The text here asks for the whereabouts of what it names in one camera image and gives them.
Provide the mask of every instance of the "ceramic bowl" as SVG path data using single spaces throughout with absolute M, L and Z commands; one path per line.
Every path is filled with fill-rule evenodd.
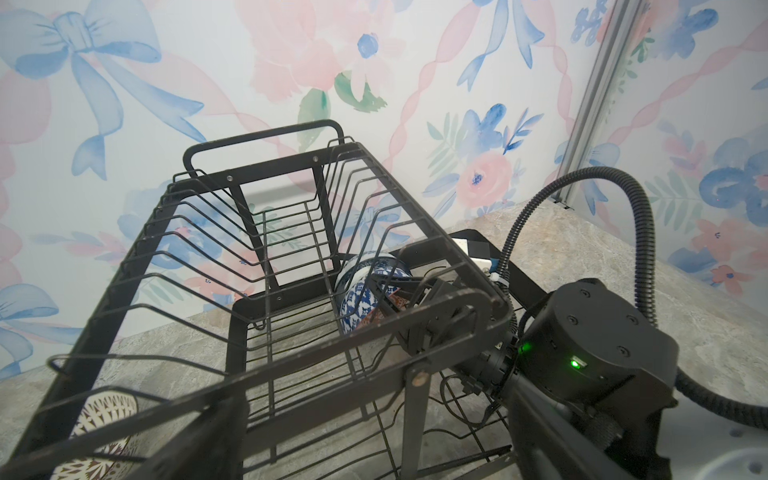
M 359 262 L 358 257 L 354 257 L 342 268 L 336 281 L 336 305 L 342 317 L 343 334 L 381 321 L 383 314 L 376 309 L 379 302 L 371 289 L 366 287 L 366 278 L 371 273 L 389 275 L 393 270 L 394 277 L 411 276 L 408 268 L 388 253 L 380 253 L 376 257 L 376 252 L 365 252 L 359 256 Z M 386 295 L 398 308 L 403 308 L 407 301 L 397 295 L 398 290 L 388 286 Z

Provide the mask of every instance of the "floral wallpaper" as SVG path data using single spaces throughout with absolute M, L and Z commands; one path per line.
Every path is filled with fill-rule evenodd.
M 615 75 L 584 164 L 645 186 L 658 258 L 768 311 L 768 4 L 650 0 Z M 634 242 L 614 186 L 570 202 Z
M 446 226 L 526 200 L 557 170 L 612 5 L 0 0 L 0 379 L 70 349 L 195 142 L 333 118 Z M 327 137 L 270 138 L 203 168 Z M 306 180 L 270 186 L 299 194 Z M 269 206 L 252 194 L 254 213 Z M 235 223 L 212 228 L 230 219 L 208 200 L 180 208 L 197 228 L 175 219 L 153 259 L 173 282 L 145 280 L 135 301 L 178 316 L 232 303 L 214 271 L 255 291 L 242 281 L 253 252 Z M 353 221 L 380 235 L 402 212 L 373 212 L 392 202 L 379 196 Z M 304 247 L 279 218 L 266 228 L 281 248 Z M 119 335 L 167 321 L 129 315 Z

